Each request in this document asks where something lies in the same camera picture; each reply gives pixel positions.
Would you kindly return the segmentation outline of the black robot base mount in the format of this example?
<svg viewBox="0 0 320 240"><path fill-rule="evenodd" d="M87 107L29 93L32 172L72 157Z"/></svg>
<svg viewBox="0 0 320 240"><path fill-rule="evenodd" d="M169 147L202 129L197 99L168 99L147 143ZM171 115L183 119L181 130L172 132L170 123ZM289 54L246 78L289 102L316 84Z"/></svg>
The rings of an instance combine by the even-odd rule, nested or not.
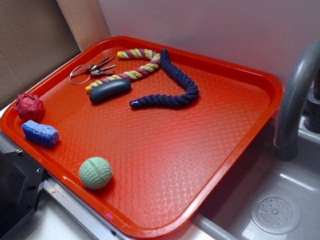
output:
<svg viewBox="0 0 320 240"><path fill-rule="evenodd" d="M0 238L8 240L37 211L45 169L26 152L0 154Z"/></svg>

